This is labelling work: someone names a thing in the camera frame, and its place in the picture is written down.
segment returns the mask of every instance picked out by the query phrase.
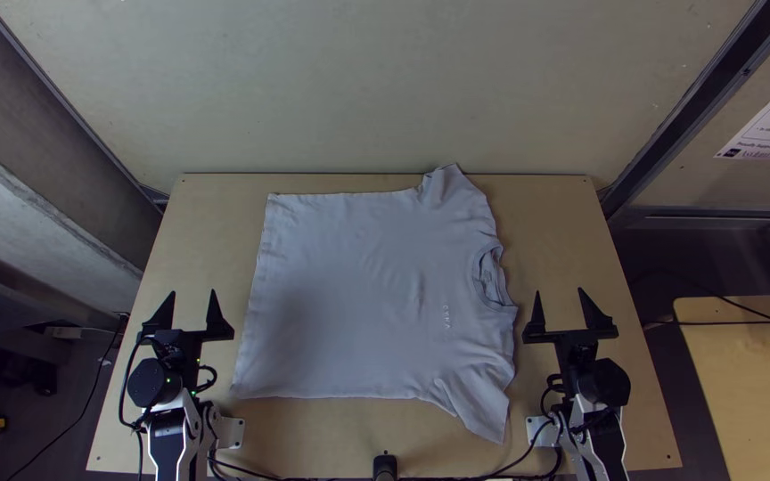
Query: light blue t-shirt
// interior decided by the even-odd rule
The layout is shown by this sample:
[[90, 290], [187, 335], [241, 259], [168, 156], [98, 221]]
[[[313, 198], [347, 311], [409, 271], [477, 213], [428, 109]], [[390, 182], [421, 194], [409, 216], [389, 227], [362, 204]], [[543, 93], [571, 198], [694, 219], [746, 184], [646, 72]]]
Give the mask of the light blue t-shirt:
[[398, 192], [270, 194], [232, 392], [421, 399], [502, 443], [503, 248], [456, 165]]

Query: beige wall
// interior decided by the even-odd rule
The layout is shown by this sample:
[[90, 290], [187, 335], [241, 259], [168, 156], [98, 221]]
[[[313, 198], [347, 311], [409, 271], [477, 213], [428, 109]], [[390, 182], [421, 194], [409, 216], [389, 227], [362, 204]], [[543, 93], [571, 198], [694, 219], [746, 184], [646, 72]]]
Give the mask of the beige wall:
[[712, 159], [769, 101], [770, 56], [635, 204], [770, 210], [770, 160]]
[[753, 0], [0, 0], [139, 181], [181, 172], [613, 181]]

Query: cable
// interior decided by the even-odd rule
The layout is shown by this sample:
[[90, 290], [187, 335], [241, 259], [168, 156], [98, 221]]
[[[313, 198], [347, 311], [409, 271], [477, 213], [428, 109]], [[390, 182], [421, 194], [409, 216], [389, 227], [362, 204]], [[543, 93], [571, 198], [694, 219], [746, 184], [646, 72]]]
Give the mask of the cable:
[[581, 426], [575, 426], [574, 428], [569, 428], [569, 432], [572, 434], [580, 434], [584, 431], [587, 431], [589, 428], [592, 428], [596, 424], [599, 424], [602, 420], [604, 420], [606, 417], [608, 417], [609, 414], [614, 413], [614, 417], [616, 417], [616, 413], [614, 412], [614, 408], [608, 406], [601, 411], [594, 414], [593, 417], [590, 418], [590, 420], [585, 421], [584, 424]]
[[144, 337], [140, 338], [135, 342], [135, 345], [133, 346], [133, 350], [129, 353], [129, 359], [127, 359], [127, 368], [124, 370], [124, 381], [123, 384], [120, 387], [120, 398], [118, 399], [118, 421], [120, 421], [121, 424], [124, 426], [127, 426], [128, 428], [131, 428], [133, 430], [139, 430], [140, 425], [136, 424], [136, 422], [127, 422], [124, 420], [124, 393], [127, 391], [127, 381], [129, 380], [129, 372], [133, 369], [133, 360], [135, 359], [135, 352], [138, 351], [138, 348], [140, 346], [144, 345], [144, 341], [151, 342], [154, 346], [158, 346], [160, 349], [162, 349], [162, 344], [150, 337]]
[[264, 479], [269, 479], [270, 481], [284, 481], [283, 478], [280, 478], [280, 477], [274, 477], [274, 476], [269, 476], [269, 475], [261, 474], [261, 473], [258, 473], [257, 471], [249, 471], [246, 468], [240, 468], [239, 466], [234, 466], [233, 464], [228, 464], [226, 462], [219, 461], [216, 458], [214, 458], [212, 455], [207, 456], [207, 460], [210, 461], [210, 462], [214, 462], [217, 465], [223, 466], [225, 468], [236, 469], [237, 471], [241, 471], [241, 472], [243, 472], [243, 473], [245, 473], [247, 475], [250, 475], [250, 476], [262, 477]]
[[659, 267], [659, 268], [655, 268], [655, 269], [648, 269], [648, 270], [638, 274], [631, 282], [629, 282], [629, 286], [634, 286], [638, 282], [643, 281], [647, 277], [651, 277], [651, 276], [653, 276], [656, 273], [664, 273], [665, 275], [668, 275], [670, 277], [674, 277], [674, 278], [678, 279], [679, 281], [682, 281], [682, 282], [684, 282], [684, 283], [686, 283], [686, 284], [688, 284], [690, 286], [693, 286], [693, 287], [695, 287], [695, 288], [697, 288], [699, 290], [702, 290], [703, 292], [706, 292], [707, 294], [709, 294], [713, 298], [718, 298], [718, 299], [726, 302], [727, 304], [729, 304], [731, 306], [738, 307], [739, 309], [741, 309], [743, 311], [747, 311], [747, 312], [749, 312], [751, 314], [755, 314], [755, 315], [758, 315], [759, 317], [763, 317], [763, 318], [767, 319], [768, 321], [738, 321], [738, 322], [654, 321], [654, 322], [647, 322], [647, 324], [678, 324], [678, 325], [683, 325], [683, 326], [685, 326], [685, 325], [691, 325], [691, 326], [717, 326], [717, 325], [721, 325], [721, 324], [770, 324], [770, 315], [762, 313], [762, 312], [759, 312], [758, 310], [756, 310], [756, 309], [754, 309], [752, 307], [747, 307], [745, 305], [739, 304], [739, 303], [731, 300], [730, 298], [727, 298], [726, 296], [722, 296], [722, 295], [718, 294], [717, 292], [715, 292], [714, 290], [712, 290], [712, 289], [710, 289], [710, 288], [708, 288], [706, 286], [703, 286], [703, 285], [699, 284], [696, 281], [693, 281], [692, 279], [688, 278], [687, 276], [684, 276], [684, 275], [682, 275], [680, 273], [675, 273], [675, 272], [670, 271], [668, 269], [665, 269], [663, 267]]
[[[123, 316], [123, 315], [120, 316], [119, 322], [118, 322], [118, 328], [115, 329], [115, 334], [111, 337], [111, 342], [106, 347], [106, 351], [104, 353], [102, 353], [102, 359], [105, 359], [106, 356], [109, 355], [109, 352], [111, 351], [111, 347], [115, 345], [115, 340], [118, 338], [118, 333], [120, 332], [120, 328], [122, 328], [124, 326], [124, 324], [126, 323], [125, 322], [126, 319], [127, 319], [126, 316]], [[82, 412], [79, 414], [79, 417], [76, 418], [75, 421], [70, 423], [70, 425], [67, 426], [67, 428], [64, 429], [58, 436], [56, 436], [55, 439], [53, 439], [52, 441], [47, 443], [46, 446], [44, 446], [40, 451], [38, 451], [37, 454], [35, 454], [29, 460], [29, 462], [23, 464], [21, 468], [19, 468], [16, 471], [14, 471], [13, 474], [11, 474], [7, 478], [6, 481], [11, 481], [15, 477], [17, 477], [17, 475], [19, 475], [25, 468], [27, 468], [29, 465], [31, 465], [31, 463], [35, 462], [35, 460], [37, 458], [39, 458], [41, 454], [43, 454], [47, 449], [49, 449], [50, 446], [52, 446], [53, 444], [55, 444], [56, 441], [58, 441], [59, 439], [64, 437], [64, 435], [69, 433], [70, 430], [73, 429], [73, 427], [75, 427], [82, 420], [82, 418], [85, 416], [85, 413], [88, 411], [88, 405], [90, 405], [91, 399], [94, 398], [94, 391], [97, 390], [97, 383], [100, 381], [100, 374], [101, 373], [102, 373], [102, 361], [100, 362], [100, 365], [97, 366], [97, 373], [94, 376], [94, 384], [91, 386], [91, 392], [88, 393], [88, 398], [85, 400], [85, 406], [82, 408]]]
[[162, 344], [154, 338], [150, 337], [144, 337], [140, 338], [135, 342], [135, 345], [133, 346], [133, 350], [129, 353], [129, 358], [127, 359], [127, 368], [124, 371], [124, 382], [123, 385], [120, 387], [120, 398], [118, 400], [118, 421], [120, 421], [121, 424], [124, 426], [130, 428], [135, 433], [135, 437], [138, 440], [138, 481], [142, 480], [142, 464], [144, 461], [144, 444], [142, 442], [142, 422], [144, 419], [148, 416], [148, 414], [151, 413], [152, 406], [148, 406], [147, 409], [142, 412], [142, 415], [138, 417], [133, 422], [127, 422], [127, 420], [124, 419], [124, 392], [127, 390], [127, 380], [129, 379], [129, 372], [133, 368], [133, 360], [135, 359], [135, 353], [138, 351], [138, 347], [143, 346], [144, 342], [150, 342], [154, 346], [158, 346], [159, 349], [162, 349]]
[[[528, 450], [525, 451], [524, 454], [519, 456], [519, 458], [516, 461], [513, 461], [510, 464], [504, 466], [503, 468], [500, 468], [500, 469], [498, 469], [498, 470], [496, 470], [494, 472], [491, 472], [491, 473], [489, 473], [487, 475], [477, 476], [477, 477], [466, 477], [464, 479], [464, 481], [487, 481], [489, 479], [492, 479], [493, 477], [496, 477], [496, 476], [500, 475], [501, 473], [505, 472], [507, 469], [511, 469], [513, 466], [515, 466], [515, 465], [519, 464], [520, 462], [524, 461], [525, 458], [528, 457], [530, 452], [534, 450], [534, 446], [537, 444], [537, 439], [539, 439], [540, 433], [542, 433], [543, 429], [545, 429], [545, 427], [548, 426], [549, 424], [554, 424], [554, 421], [548, 420], [548, 421], [544, 422], [543, 425], [539, 427], [539, 429], [537, 429], [537, 432], [534, 434], [534, 437], [531, 438], [531, 440], [530, 440], [530, 445], [528, 446]], [[543, 477], [548, 477], [548, 475], [543, 475], [541, 477], [537, 477], [536, 479], [542, 479]], [[530, 477], [522, 477], [521, 479], [530, 479]]]
[[137, 481], [142, 481], [142, 463], [144, 461], [144, 444], [142, 443], [142, 432], [135, 431], [135, 438], [138, 439], [138, 478]]
[[209, 366], [206, 366], [206, 365], [200, 366], [198, 369], [199, 370], [204, 370], [204, 371], [207, 371], [207, 372], [211, 373], [213, 375], [213, 379], [208, 380], [204, 384], [200, 384], [199, 386], [196, 386], [195, 389], [194, 389], [196, 394], [197, 393], [202, 393], [202, 392], [206, 391], [207, 389], [210, 389], [214, 384], [216, 384], [216, 379], [218, 379], [218, 373], [216, 372], [215, 369], [213, 369], [213, 368], [211, 368]]
[[[213, 429], [213, 423], [209, 419], [207, 419], [207, 427], [213, 433], [213, 437], [216, 438], [216, 440], [218, 440], [218, 436], [216, 434], [216, 430]], [[241, 472], [243, 472], [243, 473], [245, 473], [247, 475], [250, 475], [250, 476], [262, 477], [264, 479], [269, 479], [271, 481], [285, 481], [284, 479], [282, 479], [280, 477], [277, 477], [277, 476], [265, 475], [265, 474], [262, 474], [262, 473], [258, 473], [257, 471], [251, 471], [251, 470], [248, 470], [248, 469], [245, 469], [245, 468], [240, 468], [239, 466], [234, 466], [233, 464], [228, 464], [226, 462], [218, 461], [216, 459], [216, 449], [215, 448], [209, 450], [209, 453], [207, 455], [207, 461], [209, 461], [210, 469], [213, 469], [212, 468], [212, 464], [216, 463], [219, 466], [224, 466], [224, 467], [230, 468], [230, 469], [236, 469], [237, 471], [241, 471]]]

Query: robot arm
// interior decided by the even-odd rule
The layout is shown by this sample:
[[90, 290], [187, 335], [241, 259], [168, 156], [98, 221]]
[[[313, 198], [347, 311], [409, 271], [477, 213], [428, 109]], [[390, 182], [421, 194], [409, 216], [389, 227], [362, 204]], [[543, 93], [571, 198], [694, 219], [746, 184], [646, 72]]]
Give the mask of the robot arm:
[[198, 399], [201, 344], [233, 339], [233, 328], [222, 316], [216, 292], [207, 311], [207, 329], [171, 329], [175, 293], [171, 292], [156, 314], [142, 324], [136, 346], [149, 340], [153, 357], [143, 359], [128, 374], [127, 393], [143, 408], [148, 453], [156, 466], [157, 481], [203, 481], [208, 457], [216, 449], [242, 447], [245, 421], [226, 418], [210, 401]]
[[563, 394], [547, 416], [525, 419], [528, 439], [536, 436], [536, 446], [562, 447], [579, 481], [627, 481], [621, 421], [631, 381], [611, 359], [596, 359], [599, 339], [616, 338], [617, 327], [581, 288], [578, 295], [587, 329], [546, 332], [537, 292], [530, 322], [521, 334], [525, 344], [554, 343], [561, 374], [549, 378], [548, 390]]

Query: wooden tabletop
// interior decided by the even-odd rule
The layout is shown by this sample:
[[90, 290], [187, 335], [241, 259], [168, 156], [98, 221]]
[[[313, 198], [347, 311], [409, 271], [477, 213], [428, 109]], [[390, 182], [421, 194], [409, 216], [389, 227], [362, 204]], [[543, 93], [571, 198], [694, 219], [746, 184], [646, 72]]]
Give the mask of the wooden tabletop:
[[[732, 300], [770, 315], [770, 296]], [[679, 322], [762, 321], [718, 298], [679, 298]], [[770, 479], [770, 324], [683, 326], [733, 481]]]
[[[175, 327], [203, 329], [209, 290], [215, 289], [234, 341], [204, 345], [201, 356], [218, 370], [204, 393], [227, 415], [247, 421], [243, 448], [219, 457], [281, 477], [369, 477], [373, 457], [396, 454], [404, 477], [464, 477], [487, 473], [527, 448], [526, 416], [539, 414], [545, 377], [557, 372], [552, 345], [523, 346], [520, 333], [534, 293], [542, 292], [549, 330], [583, 329], [578, 302], [583, 287], [613, 316], [620, 337], [602, 341], [600, 356], [631, 377], [623, 422], [629, 469], [678, 467], [667, 410], [626, 280], [589, 179], [573, 175], [471, 175], [488, 196], [504, 245], [507, 289], [520, 305], [513, 336], [516, 377], [505, 443], [469, 432], [432, 404], [382, 399], [256, 399], [228, 393], [254, 274], [266, 195], [385, 192], [414, 187], [420, 175], [183, 175], [171, 194], [132, 319], [106, 393], [88, 468], [134, 472], [136, 441], [118, 424], [118, 396], [129, 349], [141, 323], [171, 290]], [[127, 399], [125, 416], [137, 409]], [[537, 450], [512, 469], [536, 474], [553, 465], [552, 450]], [[145, 471], [153, 466], [145, 458]]]

